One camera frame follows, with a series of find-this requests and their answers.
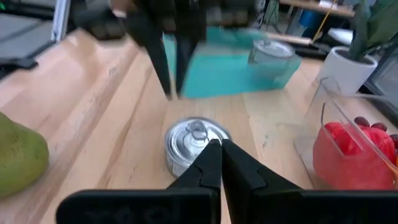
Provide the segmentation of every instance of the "pull tab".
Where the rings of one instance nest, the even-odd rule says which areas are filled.
[[[195,140],[206,140],[208,139],[208,133],[205,125],[201,121],[194,121],[190,123],[189,130],[192,134],[192,137]]]

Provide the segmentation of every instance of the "clear plastic container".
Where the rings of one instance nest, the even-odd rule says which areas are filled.
[[[398,129],[377,110],[375,105],[380,103],[390,101],[385,96],[342,96],[335,80],[320,81],[294,139],[294,147],[316,189],[395,188],[397,158],[389,135],[398,134]],[[358,126],[354,122],[358,116],[370,125],[384,123],[387,133]]]

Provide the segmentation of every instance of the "tin can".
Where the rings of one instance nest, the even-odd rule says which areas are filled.
[[[255,40],[248,63],[283,62],[294,54],[294,49],[288,44],[274,40]]]
[[[192,117],[175,123],[166,133],[166,165],[174,177],[181,176],[212,139],[231,139],[229,132],[207,118]]]

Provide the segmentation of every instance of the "can lid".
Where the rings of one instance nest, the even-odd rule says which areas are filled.
[[[265,54],[278,58],[289,58],[295,53],[291,46],[274,40],[255,40],[254,46]]]
[[[207,118],[187,118],[177,122],[166,134],[166,150],[172,159],[191,164],[212,139],[230,139],[219,124]]]

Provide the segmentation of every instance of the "potted plant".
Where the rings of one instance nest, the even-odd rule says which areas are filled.
[[[356,93],[377,67],[369,53],[398,40],[397,15],[398,0],[377,0],[372,7],[360,0],[350,47],[332,48],[317,78],[333,77],[342,94]]]

